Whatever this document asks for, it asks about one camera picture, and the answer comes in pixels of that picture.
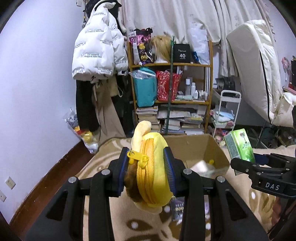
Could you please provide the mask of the person's hand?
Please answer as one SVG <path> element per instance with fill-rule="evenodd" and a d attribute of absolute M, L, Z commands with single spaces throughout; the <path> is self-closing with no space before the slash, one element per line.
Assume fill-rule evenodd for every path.
<path fill-rule="evenodd" d="M 287 205 L 286 200 L 282 200 L 280 197 L 276 197 L 276 200 L 273 204 L 273 214 L 271 219 L 271 224 L 274 226 L 278 223 L 283 210 Z"/>

